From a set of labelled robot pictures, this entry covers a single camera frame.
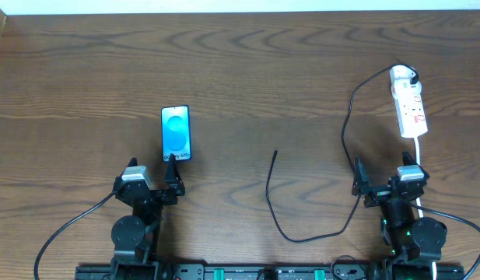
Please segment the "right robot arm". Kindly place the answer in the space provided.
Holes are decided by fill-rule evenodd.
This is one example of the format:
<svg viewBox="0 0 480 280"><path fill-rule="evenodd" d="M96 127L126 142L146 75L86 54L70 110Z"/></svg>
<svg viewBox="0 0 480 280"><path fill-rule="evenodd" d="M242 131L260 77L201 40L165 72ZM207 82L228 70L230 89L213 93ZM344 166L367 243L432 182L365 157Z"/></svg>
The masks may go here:
<svg viewBox="0 0 480 280"><path fill-rule="evenodd" d="M441 259L447 227L430 217L416 218L414 201L424 194L429 174L412 158L402 153L403 166L388 182L372 186L363 162L354 160L352 194L364 197L364 206L378 207L382 213L381 232L392 255L366 269L368 279L405 279L418 276L427 279L432 272L422 272Z"/></svg>

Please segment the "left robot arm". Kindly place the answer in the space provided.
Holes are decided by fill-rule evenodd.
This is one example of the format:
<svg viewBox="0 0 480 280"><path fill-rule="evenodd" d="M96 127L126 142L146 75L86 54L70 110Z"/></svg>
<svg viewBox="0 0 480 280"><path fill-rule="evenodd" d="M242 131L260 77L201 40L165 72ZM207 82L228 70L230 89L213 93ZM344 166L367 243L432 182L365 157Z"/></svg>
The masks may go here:
<svg viewBox="0 0 480 280"><path fill-rule="evenodd" d="M114 257L110 279L172 279L173 266L156 257L163 208L175 205L185 195L185 186L177 169L175 155L167 161L166 189L152 190L145 166L130 160L115 178L113 192L117 200L132 208L132 213L118 219L112 227Z"/></svg>

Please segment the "blue Samsung Galaxy smartphone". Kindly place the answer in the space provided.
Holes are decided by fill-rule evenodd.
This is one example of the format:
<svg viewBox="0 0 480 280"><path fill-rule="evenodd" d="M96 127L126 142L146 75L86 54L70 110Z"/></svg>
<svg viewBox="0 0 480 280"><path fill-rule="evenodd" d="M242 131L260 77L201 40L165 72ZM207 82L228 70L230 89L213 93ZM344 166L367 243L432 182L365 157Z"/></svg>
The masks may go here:
<svg viewBox="0 0 480 280"><path fill-rule="evenodd" d="M161 110L163 161L168 162L171 155L177 161L190 160L191 124L188 105L164 107Z"/></svg>

